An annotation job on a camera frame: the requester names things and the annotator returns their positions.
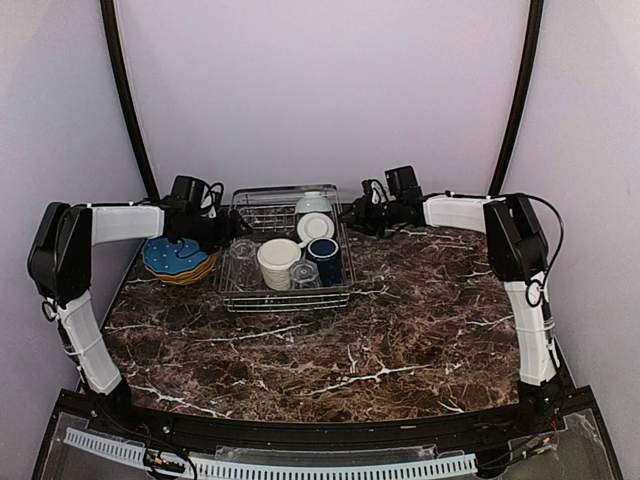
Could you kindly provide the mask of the yellow dotted scalloped plate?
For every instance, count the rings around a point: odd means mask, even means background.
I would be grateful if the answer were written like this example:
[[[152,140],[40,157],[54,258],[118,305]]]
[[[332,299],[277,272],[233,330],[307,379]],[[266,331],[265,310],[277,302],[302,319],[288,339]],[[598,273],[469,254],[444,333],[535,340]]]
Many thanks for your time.
[[[145,269],[165,284],[187,286],[198,283],[199,281],[205,279],[209,274],[213,272],[217,261],[218,255],[212,254],[195,269],[177,275],[157,273],[148,266],[146,266]]]

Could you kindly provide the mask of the wire metal dish rack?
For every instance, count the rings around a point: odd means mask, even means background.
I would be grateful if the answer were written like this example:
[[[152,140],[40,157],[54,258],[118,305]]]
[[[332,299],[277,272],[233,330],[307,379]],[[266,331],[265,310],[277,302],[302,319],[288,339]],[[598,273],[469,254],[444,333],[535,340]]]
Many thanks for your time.
[[[338,188],[331,184],[235,191],[249,227],[220,257],[215,287],[230,312],[336,309],[355,280]]]

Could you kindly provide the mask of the blue dotted plate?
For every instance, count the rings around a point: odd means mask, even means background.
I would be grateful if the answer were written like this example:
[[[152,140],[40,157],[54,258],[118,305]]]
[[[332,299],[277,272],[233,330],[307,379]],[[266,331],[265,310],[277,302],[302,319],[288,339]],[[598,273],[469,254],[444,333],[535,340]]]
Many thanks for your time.
[[[165,237],[147,240],[142,254],[144,266],[152,273],[170,276],[190,272],[208,259],[197,241],[178,239],[172,243]]]

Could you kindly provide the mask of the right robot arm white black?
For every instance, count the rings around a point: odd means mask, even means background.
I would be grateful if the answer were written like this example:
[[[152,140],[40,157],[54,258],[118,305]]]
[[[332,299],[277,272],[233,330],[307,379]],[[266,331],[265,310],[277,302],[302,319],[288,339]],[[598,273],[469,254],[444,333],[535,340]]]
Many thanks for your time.
[[[361,233],[385,238],[406,226],[471,230],[486,236],[489,266],[504,285],[513,310],[520,351],[520,382],[541,387],[559,372],[547,278],[556,259],[523,193],[471,196],[450,191],[413,199],[356,199],[339,219]]]

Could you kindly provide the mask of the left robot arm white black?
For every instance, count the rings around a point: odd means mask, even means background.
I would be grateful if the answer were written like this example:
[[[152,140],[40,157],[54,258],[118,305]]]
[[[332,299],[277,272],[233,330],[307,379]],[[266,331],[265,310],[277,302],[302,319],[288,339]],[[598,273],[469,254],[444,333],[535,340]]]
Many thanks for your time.
[[[111,396],[127,391],[95,319],[90,293],[92,248],[99,244],[165,237],[194,240],[210,253],[252,232],[235,209],[214,218],[169,198],[156,204],[77,204],[52,202],[41,219],[27,261],[27,270],[43,309],[62,329],[92,392]]]

